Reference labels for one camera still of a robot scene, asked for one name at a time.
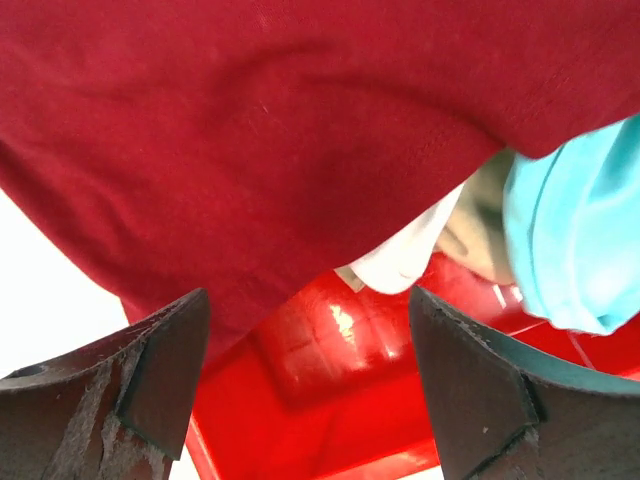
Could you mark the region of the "dark red t-shirt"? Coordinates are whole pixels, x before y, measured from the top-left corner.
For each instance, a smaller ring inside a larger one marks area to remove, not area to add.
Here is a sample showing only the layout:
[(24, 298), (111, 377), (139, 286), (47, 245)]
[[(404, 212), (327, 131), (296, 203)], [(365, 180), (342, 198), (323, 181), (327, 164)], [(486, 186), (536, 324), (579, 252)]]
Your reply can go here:
[(1, 186), (218, 356), (503, 147), (639, 110), (635, 1), (5, 1)]

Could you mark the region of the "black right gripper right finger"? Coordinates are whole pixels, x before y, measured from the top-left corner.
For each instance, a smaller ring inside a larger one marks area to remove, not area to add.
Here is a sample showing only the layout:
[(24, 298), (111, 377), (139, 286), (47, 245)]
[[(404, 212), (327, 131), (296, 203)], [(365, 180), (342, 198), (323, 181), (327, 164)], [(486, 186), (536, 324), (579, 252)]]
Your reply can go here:
[(409, 317), (445, 478), (638, 478), (638, 382), (549, 355), (419, 287)]

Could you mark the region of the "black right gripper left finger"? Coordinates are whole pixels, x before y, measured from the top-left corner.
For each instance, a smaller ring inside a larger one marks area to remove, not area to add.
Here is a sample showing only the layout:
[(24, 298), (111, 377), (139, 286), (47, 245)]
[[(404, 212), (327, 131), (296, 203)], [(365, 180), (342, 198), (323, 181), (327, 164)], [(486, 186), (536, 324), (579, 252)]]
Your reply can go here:
[(146, 319), (1, 380), (4, 479), (166, 479), (209, 336), (196, 289)]

